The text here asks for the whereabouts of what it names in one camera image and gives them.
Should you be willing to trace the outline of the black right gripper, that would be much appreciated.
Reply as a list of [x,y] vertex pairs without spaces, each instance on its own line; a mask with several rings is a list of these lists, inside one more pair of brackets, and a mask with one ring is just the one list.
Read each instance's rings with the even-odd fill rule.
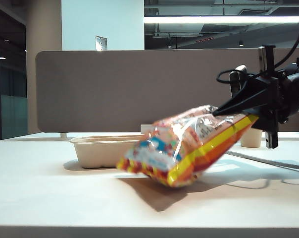
[[274,48],[274,45],[259,47],[259,77],[247,80],[232,99],[212,113],[214,116],[241,113],[257,116],[252,128],[265,131],[269,149],[278,146],[280,110],[286,104],[281,84],[286,72],[275,70]]

